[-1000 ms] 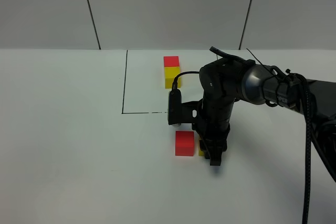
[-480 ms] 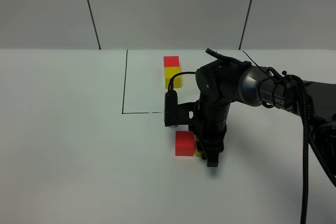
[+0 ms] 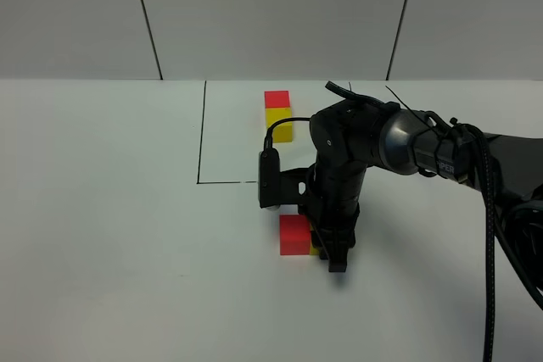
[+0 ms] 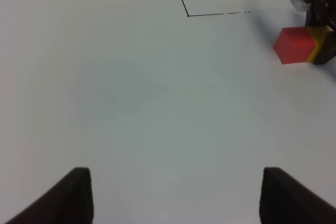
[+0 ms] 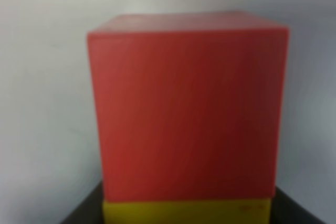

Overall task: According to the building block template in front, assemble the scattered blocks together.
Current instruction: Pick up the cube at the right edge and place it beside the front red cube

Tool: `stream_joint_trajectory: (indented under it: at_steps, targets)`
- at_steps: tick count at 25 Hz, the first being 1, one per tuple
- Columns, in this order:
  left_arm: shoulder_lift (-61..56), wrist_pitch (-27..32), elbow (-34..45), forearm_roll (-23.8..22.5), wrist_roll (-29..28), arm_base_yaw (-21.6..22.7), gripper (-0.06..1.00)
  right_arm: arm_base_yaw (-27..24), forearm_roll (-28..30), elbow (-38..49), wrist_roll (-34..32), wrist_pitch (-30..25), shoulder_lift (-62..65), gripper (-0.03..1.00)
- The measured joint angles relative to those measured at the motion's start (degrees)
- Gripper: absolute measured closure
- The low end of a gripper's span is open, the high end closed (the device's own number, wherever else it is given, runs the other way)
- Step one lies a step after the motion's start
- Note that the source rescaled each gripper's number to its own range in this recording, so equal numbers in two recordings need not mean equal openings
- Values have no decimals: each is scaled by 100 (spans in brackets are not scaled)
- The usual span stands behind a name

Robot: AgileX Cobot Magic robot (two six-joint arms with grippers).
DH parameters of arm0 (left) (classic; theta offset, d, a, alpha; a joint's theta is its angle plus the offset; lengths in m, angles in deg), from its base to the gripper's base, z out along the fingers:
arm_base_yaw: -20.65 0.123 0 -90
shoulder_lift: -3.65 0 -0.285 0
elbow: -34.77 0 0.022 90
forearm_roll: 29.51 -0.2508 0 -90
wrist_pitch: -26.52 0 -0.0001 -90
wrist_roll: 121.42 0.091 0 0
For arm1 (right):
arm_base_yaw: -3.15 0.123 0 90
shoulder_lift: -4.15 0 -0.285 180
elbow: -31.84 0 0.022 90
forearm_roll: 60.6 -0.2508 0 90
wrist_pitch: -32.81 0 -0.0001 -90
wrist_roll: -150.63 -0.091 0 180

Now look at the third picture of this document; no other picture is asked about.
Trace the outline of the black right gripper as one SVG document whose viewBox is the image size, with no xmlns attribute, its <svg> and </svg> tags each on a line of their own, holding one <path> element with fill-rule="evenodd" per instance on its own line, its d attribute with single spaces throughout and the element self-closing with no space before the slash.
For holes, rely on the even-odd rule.
<svg viewBox="0 0 543 362">
<path fill-rule="evenodd" d="M 316 162 L 308 168 L 285 170 L 280 180 L 285 202 L 298 205 L 299 212 L 310 219 L 320 241 L 319 256 L 328 261 L 328 271 L 345 273 L 360 213 L 361 164 Z"/>
</svg>

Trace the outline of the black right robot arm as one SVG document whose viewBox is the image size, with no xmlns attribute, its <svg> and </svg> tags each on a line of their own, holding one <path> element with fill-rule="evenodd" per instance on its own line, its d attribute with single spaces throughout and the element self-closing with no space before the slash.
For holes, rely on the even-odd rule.
<svg viewBox="0 0 543 362">
<path fill-rule="evenodd" d="M 438 176 L 480 192 L 485 209 L 486 314 L 495 311 L 495 248 L 529 296 L 542 301 L 542 141 L 445 122 L 432 111 L 355 95 L 308 119 L 316 161 L 282 170 L 273 137 L 260 154 L 259 203 L 293 204 L 316 228 L 318 249 L 343 272 L 355 244 L 367 169 Z"/>
</svg>

